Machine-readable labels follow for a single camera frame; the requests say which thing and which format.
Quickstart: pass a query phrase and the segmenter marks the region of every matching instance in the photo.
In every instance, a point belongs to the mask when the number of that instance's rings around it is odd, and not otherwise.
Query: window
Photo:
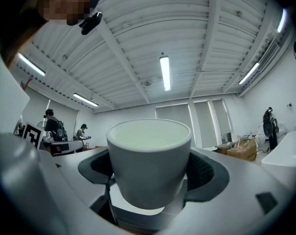
[[[177,121],[187,125],[192,132],[192,147],[195,147],[195,139],[193,133],[193,126],[191,121],[191,114],[188,109],[188,104],[172,105],[166,107],[156,108],[156,117],[161,119],[168,119]]]
[[[194,103],[198,123],[200,127],[202,148],[209,148],[217,145],[215,127],[207,101]]]
[[[219,122],[222,143],[232,142],[230,124],[222,100],[212,101]]]

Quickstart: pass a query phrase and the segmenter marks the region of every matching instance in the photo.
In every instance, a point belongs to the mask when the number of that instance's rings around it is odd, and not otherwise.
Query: backpack
[[[64,123],[59,121],[56,117],[53,120],[57,122],[56,140],[57,141],[68,141],[68,135],[64,129]]]

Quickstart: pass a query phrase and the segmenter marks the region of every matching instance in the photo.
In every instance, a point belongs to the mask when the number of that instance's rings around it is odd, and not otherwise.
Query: ceiling light
[[[251,68],[251,70],[247,73],[247,75],[239,82],[239,84],[243,84],[246,81],[246,79],[248,79],[252,75],[252,73],[258,68],[259,65],[259,63],[256,63],[253,66],[253,68]]]
[[[23,60],[25,63],[27,63],[32,69],[34,69],[35,71],[37,71],[40,75],[45,76],[45,72],[38,68],[37,66],[35,66],[32,62],[30,62],[27,58],[25,58],[22,54],[19,53],[19,58],[21,60]]]
[[[84,97],[82,97],[82,96],[80,96],[80,95],[78,95],[78,94],[76,94],[76,93],[74,93],[73,96],[74,96],[74,97],[77,97],[77,98],[79,98],[80,100],[83,100],[84,102],[89,103],[89,104],[91,104],[91,105],[93,105],[93,106],[96,106],[96,107],[99,106],[99,105],[97,105],[96,103],[94,103],[94,102],[92,102],[92,101],[90,101],[90,100],[88,100],[88,99],[86,99],[86,98],[84,98]]]
[[[279,32],[279,33],[282,31],[282,29],[284,27],[284,24],[285,24],[285,21],[286,21],[286,16],[287,16],[286,10],[283,9],[282,18],[281,18],[279,27],[277,28],[277,32]]]
[[[160,57],[160,64],[163,76],[164,90],[167,92],[171,90],[169,57]]]

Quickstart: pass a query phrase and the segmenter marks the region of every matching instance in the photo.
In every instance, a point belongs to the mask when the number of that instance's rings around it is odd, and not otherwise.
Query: ceiling
[[[281,9],[273,0],[101,0],[101,24],[46,24],[21,52],[46,72],[19,61],[33,89],[55,100],[99,105],[95,112],[201,95],[239,93],[241,75],[276,37]],[[159,58],[170,58],[164,91]]]

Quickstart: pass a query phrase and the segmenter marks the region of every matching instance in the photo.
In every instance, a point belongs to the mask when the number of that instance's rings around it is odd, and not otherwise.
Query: white cup
[[[131,120],[112,126],[107,141],[123,198],[147,210],[169,204],[182,187],[191,139],[188,126],[165,119]]]

